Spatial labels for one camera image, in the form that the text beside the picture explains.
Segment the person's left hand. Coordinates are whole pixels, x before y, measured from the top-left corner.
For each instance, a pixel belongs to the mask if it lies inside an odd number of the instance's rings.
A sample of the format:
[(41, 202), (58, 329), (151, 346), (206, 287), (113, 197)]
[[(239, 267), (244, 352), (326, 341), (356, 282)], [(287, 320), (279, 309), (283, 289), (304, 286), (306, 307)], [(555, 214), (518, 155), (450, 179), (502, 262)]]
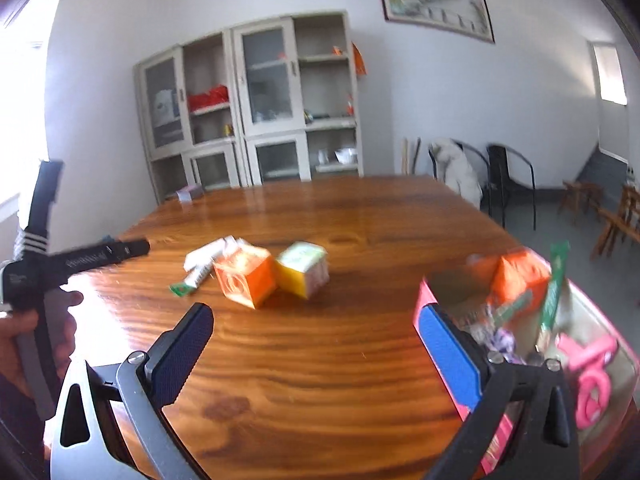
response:
[[(44, 304), (55, 313), (62, 314), (64, 321), (61, 343), (54, 350), (56, 372), (60, 379), (65, 377), (70, 366), (70, 357), (76, 348), (77, 323), (73, 315), (68, 312), (68, 308), (79, 306), (82, 300), (84, 300), (84, 296), (81, 292), (66, 292), (63, 289), (53, 289), (44, 296)], [(15, 338), (18, 335), (32, 332), (37, 323), (38, 314), (35, 310), (8, 314), (0, 322), (1, 375), (28, 398), (32, 397), (32, 393), (23, 372)]]

